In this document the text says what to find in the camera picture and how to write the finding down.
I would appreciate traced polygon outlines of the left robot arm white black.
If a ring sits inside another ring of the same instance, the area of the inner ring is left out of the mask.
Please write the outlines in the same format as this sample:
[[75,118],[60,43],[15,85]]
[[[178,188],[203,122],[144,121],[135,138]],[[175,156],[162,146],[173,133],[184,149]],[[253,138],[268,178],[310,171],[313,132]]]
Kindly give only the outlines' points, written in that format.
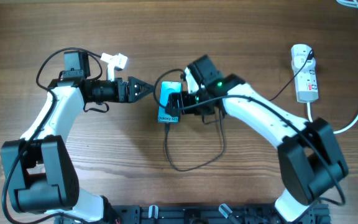
[[76,117],[88,103],[134,103],[155,88],[114,72],[126,66],[123,54],[98,55],[78,47],[62,49],[65,68],[45,86],[47,100],[32,126],[1,148],[5,182],[2,212],[40,215],[57,223],[121,223],[108,199],[83,190],[66,148]]

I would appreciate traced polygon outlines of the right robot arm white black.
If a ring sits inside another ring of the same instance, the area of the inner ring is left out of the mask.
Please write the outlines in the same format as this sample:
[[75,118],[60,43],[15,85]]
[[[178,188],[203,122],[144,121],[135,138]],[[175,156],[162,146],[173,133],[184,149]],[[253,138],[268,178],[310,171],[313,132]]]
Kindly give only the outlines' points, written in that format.
[[281,109],[241,77],[224,76],[207,55],[178,72],[187,84],[186,90],[179,82],[163,81],[164,75],[155,81],[162,91],[153,97],[165,113],[159,120],[176,123],[181,114],[213,114],[218,108],[222,115],[237,118],[264,137],[278,152],[285,190],[273,206],[287,223],[301,220],[333,187],[340,201],[327,201],[345,204],[339,182],[349,168],[327,121],[308,121]]

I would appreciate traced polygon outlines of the blue screen Galaxy smartphone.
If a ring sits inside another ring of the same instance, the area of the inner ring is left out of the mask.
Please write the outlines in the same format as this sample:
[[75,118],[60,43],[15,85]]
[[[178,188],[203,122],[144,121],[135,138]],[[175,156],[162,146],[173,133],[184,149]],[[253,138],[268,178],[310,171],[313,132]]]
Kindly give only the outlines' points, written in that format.
[[[170,82],[164,81],[161,83],[160,89],[160,99],[159,103],[168,106],[168,98],[171,93],[180,93],[181,92],[181,83],[180,82]],[[158,118],[157,121],[160,123],[178,123],[178,116],[171,116],[165,112],[165,109],[161,106],[158,108]]]

